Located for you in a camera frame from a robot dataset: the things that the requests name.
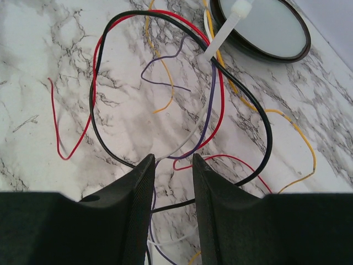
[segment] yellow wire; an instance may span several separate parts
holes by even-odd
[[[207,20],[208,20],[208,27],[210,28],[210,33],[211,33],[211,36],[212,38],[214,39],[215,38],[215,35],[213,33],[213,25],[212,25],[212,19],[211,19],[211,14],[210,14],[210,11],[208,9],[208,5],[207,5],[207,2],[206,0],[202,0],[203,3],[204,3],[204,6],[205,6],[205,9],[206,9],[206,14],[207,14]],[[221,56],[221,53],[219,50],[217,50],[217,58],[220,62],[220,64],[225,67],[224,65],[224,61],[223,61],[223,58]],[[231,80],[228,79],[228,82],[229,84],[231,85],[231,87],[233,88],[235,94],[238,94],[238,90],[236,88],[236,86],[232,83]],[[240,100],[246,105],[248,106],[250,109],[254,110],[257,112],[256,108],[254,106],[252,106],[245,98],[243,98],[242,96],[240,97]],[[306,143],[306,145],[308,146],[308,148],[310,149],[310,152],[313,156],[313,171],[306,175],[305,177],[301,178],[301,179],[298,179],[296,181],[293,181],[291,182],[290,184],[284,186],[280,191],[279,193],[283,192],[286,188],[300,182],[300,181],[303,181],[309,177],[311,177],[312,175],[315,174],[315,171],[316,171],[316,156],[315,156],[315,152],[314,152],[314,149],[313,147],[311,146],[311,144],[309,143],[309,141],[307,140],[307,138],[305,137],[305,135],[303,134],[302,130],[298,127],[298,125],[296,125],[287,115],[285,115],[283,112],[279,111],[279,110],[276,110],[276,109],[265,109],[265,112],[267,113],[277,113],[277,114],[280,114],[282,117],[284,117],[286,120],[288,120],[290,122],[290,124],[292,124],[292,126],[298,131],[298,133],[300,134],[300,136],[303,138],[304,142]]]
[[[149,7],[148,7],[148,10],[151,10],[152,9],[152,5],[154,3],[154,0],[151,1],[151,3],[149,4]],[[159,53],[159,51],[154,48],[154,45],[152,43],[152,41],[149,39],[149,33],[148,33],[148,27],[149,27],[149,17],[146,18],[146,38],[147,38],[147,42],[148,44],[150,45],[150,47],[155,51],[157,57],[160,57],[161,54]],[[164,68],[165,68],[165,71],[167,72],[167,75],[168,75],[168,78],[169,78],[169,82],[170,82],[170,85],[172,86],[172,96],[170,97],[170,100],[169,102],[167,103],[167,105],[165,105],[165,107],[161,108],[161,109],[157,109],[155,110],[153,113],[158,113],[158,112],[161,112],[163,110],[165,110],[167,107],[169,107],[169,105],[172,103],[173,101],[173,97],[174,97],[174,83],[173,83],[173,79],[172,79],[172,76],[167,68],[167,65],[165,64],[165,62],[163,60],[161,60]]]
[[[196,253],[192,258],[191,260],[189,261],[188,265],[191,265],[194,260],[196,260],[196,258],[201,254],[201,251],[199,251],[198,253]]]

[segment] black plastic part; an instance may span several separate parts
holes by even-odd
[[[302,51],[298,55],[292,56],[292,57],[280,57],[274,54],[269,54],[259,49],[258,47],[256,47],[254,44],[252,44],[250,41],[248,41],[246,38],[240,35],[235,29],[232,30],[227,40],[229,40],[229,42],[241,52],[253,58],[261,59],[264,61],[271,61],[271,62],[278,62],[278,63],[293,63],[293,62],[300,61],[305,56],[307,56],[311,48],[311,36],[310,36],[308,27],[306,26],[304,20],[299,15],[299,13],[287,1],[285,0],[278,0],[278,1],[284,4],[293,13],[293,15],[297,18],[297,20],[299,21],[304,31],[304,34],[306,37],[306,43]],[[226,22],[226,17],[223,14],[220,0],[210,0],[210,9],[211,9],[212,16],[217,23],[215,28],[220,28]]]
[[[203,265],[353,264],[352,194],[259,199],[192,163]]]
[[[0,193],[0,264],[144,264],[154,172],[148,155],[78,203],[58,193]]]

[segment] round mirror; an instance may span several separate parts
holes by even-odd
[[[220,28],[231,15],[234,0],[211,0],[211,13]],[[252,56],[276,62],[304,58],[310,33],[295,9],[284,0],[255,0],[249,15],[230,35],[230,41]]]

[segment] marble surface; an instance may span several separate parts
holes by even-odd
[[[148,0],[0,1],[0,189],[54,190],[80,198],[123,176],[129,168],[113,161],[99,146],[89,128],[83,143],[69,161],[56,153],[55,131],[47,78],[55,81],[55,104],[61,139],[71,151],[89,114],[94,47],[106,23],[131,9],[147,9]],[[155,7],[181,14],[199,28],[203,7],[199,0],[161,1]],[[286,192],[353,191],[353,74],[306,19],[312,49],[291,65],[259,62],[225,46],[226,64],[266,108],[277,108],[295,121],[317,154],[317,172]],[[129,19],[109,34],[98,77],[97,123],[103,139],[119,156],[137,163],[148,153],[165,154],[188,134],[197,119],[200,97],[208,91],[211,67],[190,40],[177,59],[167,60],[175,83],[191,92],[176,90],[172,105],[152,114],[169,100],[170,88],[140,79],[153,58],[144,33],[144,17]],[[161,20],[152,21],[153,42],[162,55],[176,52],[183,33]],[[161,63],[146,74],[167,82]],[[220,113],[217,87],[210,121],[215,128]],[[273,191],[312,170],[309,149],[294,128],[277,114],[269,114],[274,147],[261,174]],[[191,149],[200,131],[182,148]],[[259,116],[242,104],[227,85],[226,115],[214,140],[200,153],[235,155],[256,167],[265,150],[265,133]],[[179,162],[189,165],[190,160]],[[212,166],[236,182],[250,172],[237,162],[216,160]],[[191,170],[173,172],[172,161],[157,168],[157,206],[194,197]],[[263,196],[255,180],[244,189]],[[153,217],[159,240],[187,234],[196,224],[195,207],[158,213]],[[197,233],[163,252],[177,264],[187,264],[200,249]],[[153,254],[153,264],[168,264]],[[201,264],[200,258],[195,264]]]

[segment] black wire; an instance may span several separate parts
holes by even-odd
[[[147,252],[148,265],[152,265],[151,254],[149,254],[148,246],[147,246],[146,252]]]
[[[166,20],[170,23],[172,23],[173,25],[175,25],[176,27],[178,27],[179,29],[181,29],[182,31],[184,31],[185,33],[187,33],[204,51],[207,49],[207,45],[189,28],[187,28],[186,26],[182,25],[180,22],[174,20],[173,18],[164,15],[164,14],[160,14],[160,13],[156,13],[156,12],[151,12],[151,11],[143,11],[143,10],[132,10],[132,11],[127,11],[127,12],[123,12],[120,13],[119,15],[116,15],[115,17],[113,17],[107,24],[107,26],[104,29],[104,32],[102,34],[101,37],[101,44],[100,44],[100,48],[99,48],[99,52],[98,52],[98,58],[97,58],[97,66],[95,68],[96,73],[98,74],[99,71],[99,67],[100,67],[100,63],[101,63],[101,58],[103,55],[103,48],[104,48],[104,43],[105,43],[105,39],[106,39],[106,35],[110,29],[110,27],[120,18],[123,18],[125,16],[128,15],[146,15],[146,16],[150,16],[150,17],[156,17],[156,18],[161,18],[163,20]],[[234,77],[230,72],[228,72],[228,70],[226,70],[214,57],[212,57],[211,59],[212,63],[228,78],[230,79],[250,100],[250,102],[254,105],[254,107],[257,109],[259,115],[261,116],[264,125],[265,125],[265,130],[266,130],[266,137],[267,137],[267,145],[266,145],[266,152],[264,155],[264,158],[262,160],[262,162],[260,163],[259,167],[251,174],[249,175],[247,178],[239,181],[238,183],[236,183],[236,185],[238,187],[252,181],[255,177],[257,177],[261,171],[265,168],[270,155],[271,155],[271,151],[272,151],[272,130],[271,130],[271,124],[269,122],[269,119],[264,111],[264,109],[262,108],[262,106],[260,105],[260,103],[258,102],[258,100],[254,97],[254,95],[246,88],[245,85],[243,85],[236,77]],[[93,111],[93,83],[91,83],[90,86],[90,91],[89,91],[89,110],[90,110],[90,114],[92,117],[92,126],[93,126],[93,130],[94,133],[96,134],[98,141],[100,142],[100,144],[102,145],[103,149],[115,160],[119,161],[120,163],[134,168],[135,166],[133,164],[130,164],[126,161],[124,161],[123,159],[117,157],[115,154],[113,154],[109,148],[105,145],[103,139],[101,138],[97,125],[95,123],[95,118],[94,118],[94,111]],[[188,200],[187,202],[184,203],[188,203],[191,204],[193,200]],[[177,207],[181,207],[181,206],[167,206],[168,209],[174,209]]]
[[[194,202],[195,202],[195,199],[191,199],[191,200],[187,200],[187,201],[185,201],[183,203],[177,203],[177,204],[172,204],[172,205],[160,207],[160,208],[157,208],[157,209],[153,209],[152,210],[152,214],[159,213],[160,211],[167,211],[167,210],[171,210],[171,209],[175,209],[175,208],[184,207],[184,206],[193,204]]]

